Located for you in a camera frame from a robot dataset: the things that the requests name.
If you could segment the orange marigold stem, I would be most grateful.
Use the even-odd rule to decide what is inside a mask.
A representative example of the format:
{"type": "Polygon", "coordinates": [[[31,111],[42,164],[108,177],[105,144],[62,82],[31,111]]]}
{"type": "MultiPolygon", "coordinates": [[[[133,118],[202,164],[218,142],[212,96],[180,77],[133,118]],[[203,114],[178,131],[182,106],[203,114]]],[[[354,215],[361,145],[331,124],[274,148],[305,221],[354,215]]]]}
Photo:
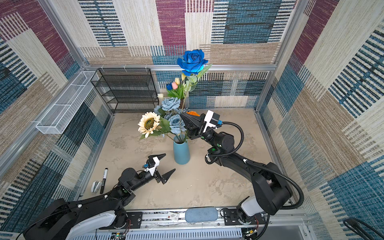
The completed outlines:
{"type": "Polygon", "coordinates": [[[187,112],[188,115],[199,117],[200,115],[197,112],[189,111],[187,112]]]}

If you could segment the red glass vase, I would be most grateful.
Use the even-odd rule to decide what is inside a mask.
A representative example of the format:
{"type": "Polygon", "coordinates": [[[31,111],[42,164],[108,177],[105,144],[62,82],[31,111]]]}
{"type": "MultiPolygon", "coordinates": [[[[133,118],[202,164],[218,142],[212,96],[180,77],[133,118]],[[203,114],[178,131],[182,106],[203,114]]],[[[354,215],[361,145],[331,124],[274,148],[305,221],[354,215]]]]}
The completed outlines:
{"type": "Polygon", "coordinates": [[[186,98],[181,99],[180,109],[184,110],[186,108],[186,98]]]}

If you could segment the teal ceramic vase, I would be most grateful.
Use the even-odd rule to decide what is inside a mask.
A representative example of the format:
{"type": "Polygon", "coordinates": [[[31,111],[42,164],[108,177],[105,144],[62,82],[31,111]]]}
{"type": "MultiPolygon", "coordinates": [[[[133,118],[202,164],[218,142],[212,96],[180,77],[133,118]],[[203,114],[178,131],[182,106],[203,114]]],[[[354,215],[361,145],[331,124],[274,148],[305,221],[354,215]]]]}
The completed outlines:
{"type": "Polygon", "coordinates": [[[191,155],[190,155],[190,149],[187,141],[183,143],[174,142],[173,149],[174,149],[174,159],[177,164],[185,165],[190,161],[191,155]]]}

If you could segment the blue hydrangea bunch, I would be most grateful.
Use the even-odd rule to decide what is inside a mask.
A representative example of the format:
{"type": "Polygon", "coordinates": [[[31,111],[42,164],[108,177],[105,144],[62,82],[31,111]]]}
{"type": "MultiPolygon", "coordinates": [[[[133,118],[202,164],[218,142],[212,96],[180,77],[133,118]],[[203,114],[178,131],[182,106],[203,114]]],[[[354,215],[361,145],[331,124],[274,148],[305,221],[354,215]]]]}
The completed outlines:
{"type": "Polygon", "coordinates": [[[176,144],[183,144],[188,138],[186,125],[181,117],[181,113],[186,111],[180,107],[179,98],[168,98],[154,108],[155,114],[160,116],[160,135],[172,138],[176,144]]]}

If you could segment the pink tulip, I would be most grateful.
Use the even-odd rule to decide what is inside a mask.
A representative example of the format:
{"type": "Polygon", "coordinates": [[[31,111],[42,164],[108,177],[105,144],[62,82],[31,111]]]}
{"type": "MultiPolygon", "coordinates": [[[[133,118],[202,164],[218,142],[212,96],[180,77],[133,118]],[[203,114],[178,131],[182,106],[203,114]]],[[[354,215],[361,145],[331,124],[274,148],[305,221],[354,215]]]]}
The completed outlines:
{"type": "Polygon", "coordinates": [[[171,86],[172,86],[172,89],[170,90],[170,92],[173,98],[179,98],[179,92],[178,92],[179,85],[176,82],[172,82],[171,86]]]}

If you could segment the cream flower stem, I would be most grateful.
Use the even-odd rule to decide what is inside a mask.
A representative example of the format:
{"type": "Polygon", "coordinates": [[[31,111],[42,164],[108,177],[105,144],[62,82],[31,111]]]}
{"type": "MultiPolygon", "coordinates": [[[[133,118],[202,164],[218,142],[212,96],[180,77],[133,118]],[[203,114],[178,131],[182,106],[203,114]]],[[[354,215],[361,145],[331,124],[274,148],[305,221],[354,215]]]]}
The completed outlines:
{"type": "Polygon", "coordinates": [[[140,139],[158,136],[170,138],[170,134],[173,134],[179,137],[180,140],[183,130],[181,123],[173,123],[176,117],[177,115],[172,113],[168,113],[164,117],[155,112],[145,113],[138,123],[138,131],[141,134],[140,139]]]}

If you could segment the blue tulip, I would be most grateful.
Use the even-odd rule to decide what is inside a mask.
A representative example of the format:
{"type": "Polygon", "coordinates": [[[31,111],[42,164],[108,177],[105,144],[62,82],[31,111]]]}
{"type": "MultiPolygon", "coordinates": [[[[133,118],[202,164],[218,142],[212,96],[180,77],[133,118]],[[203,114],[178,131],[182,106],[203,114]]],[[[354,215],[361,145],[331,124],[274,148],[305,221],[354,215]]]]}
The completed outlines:
{"type": "Polygon", "coordinates": [[[177,97],[177,95],[175,95],[175,90],[173,89],[172,84],[167,84],[166,88],[167,88],[167,92],[168,92],[168,97],[170,97],[170,98],[176,98],[177,97]]]}

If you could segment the blue round object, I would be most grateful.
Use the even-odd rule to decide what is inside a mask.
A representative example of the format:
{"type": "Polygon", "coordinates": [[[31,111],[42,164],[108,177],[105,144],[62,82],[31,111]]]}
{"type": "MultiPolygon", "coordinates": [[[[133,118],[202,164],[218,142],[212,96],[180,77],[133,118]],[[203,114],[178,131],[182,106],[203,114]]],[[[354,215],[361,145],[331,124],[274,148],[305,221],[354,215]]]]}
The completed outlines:
{"type": "Polygon", "coordinates": [[[201,78],[208,72],[212,64],[205,59],[205,53],[201,49],[185,51],[184,55],[177,60],[178,66],[187,77],[181,80],[183,95],[187,97],[193,91],[201,78]]]}

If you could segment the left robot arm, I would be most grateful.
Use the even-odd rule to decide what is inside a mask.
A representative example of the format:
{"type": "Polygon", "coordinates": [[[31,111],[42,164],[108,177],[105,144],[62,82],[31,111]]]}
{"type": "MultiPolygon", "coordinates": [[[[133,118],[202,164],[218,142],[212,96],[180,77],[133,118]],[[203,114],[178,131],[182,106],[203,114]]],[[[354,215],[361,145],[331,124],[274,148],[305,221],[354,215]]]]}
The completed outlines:
{"type": "Polygon", "coordinates": [[[80,201],[55,200],[20,235],[26,240],[72,240],[100,228],[125,227],[125,206],[135,198],[134,191],[151,180],[165,184],[174,173],[171,170],[161,175],[157,170],[164,157],[150,155],[139,172],[125,169],[107,193],[80,201]]]}

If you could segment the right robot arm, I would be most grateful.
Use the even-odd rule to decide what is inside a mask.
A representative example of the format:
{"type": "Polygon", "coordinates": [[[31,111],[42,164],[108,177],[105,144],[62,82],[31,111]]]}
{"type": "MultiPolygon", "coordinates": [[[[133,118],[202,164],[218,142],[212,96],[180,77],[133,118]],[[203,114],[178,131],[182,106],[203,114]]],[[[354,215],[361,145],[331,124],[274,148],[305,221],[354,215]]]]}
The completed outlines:
{"type": "Polygon", "coordinates": [[[237,153],[245,139],[238,124],[222,122],[220,116],[212,111],[200,116],[181,113],[181,118],[189,139],[202,139],[211,145],[205,156],[207,164],[229,168],[252,183],[254,196],[245,198],[237,206],[236,214],[241,224],[250,223],[257,214],[273,216],[279,210],[302,206],[305,200],[303,190],[283,175],[277,165],[258,163],[237,153]]]}

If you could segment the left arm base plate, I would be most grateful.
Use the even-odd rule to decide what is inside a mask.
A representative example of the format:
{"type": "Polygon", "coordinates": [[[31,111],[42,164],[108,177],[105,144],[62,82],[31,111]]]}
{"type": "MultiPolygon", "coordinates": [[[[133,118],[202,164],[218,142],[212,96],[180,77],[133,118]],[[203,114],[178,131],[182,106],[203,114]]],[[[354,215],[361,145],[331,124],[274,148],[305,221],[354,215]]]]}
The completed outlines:
{"type": "Polygon", "coordinates": [[[108,226],[100,228],[100,230],[117,230],[117,229],[139,229],[142,224],[143,212],[126,212],[117,216],[114,222],[108,226]]]}

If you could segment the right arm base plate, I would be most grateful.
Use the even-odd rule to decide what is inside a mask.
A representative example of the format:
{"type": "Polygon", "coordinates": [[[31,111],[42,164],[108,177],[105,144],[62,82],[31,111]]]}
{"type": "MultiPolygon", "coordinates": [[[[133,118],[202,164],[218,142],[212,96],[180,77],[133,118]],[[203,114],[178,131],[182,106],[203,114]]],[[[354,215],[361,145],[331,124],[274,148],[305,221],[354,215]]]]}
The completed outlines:
{"type": "Polygon", "coordinates": [[[267,214],[258,213],[252,217],[239,218],[237,209],[222,208],[220,216],[224,219],[226,226],[235,225],[264,225],[267,221],[267,214]]]}

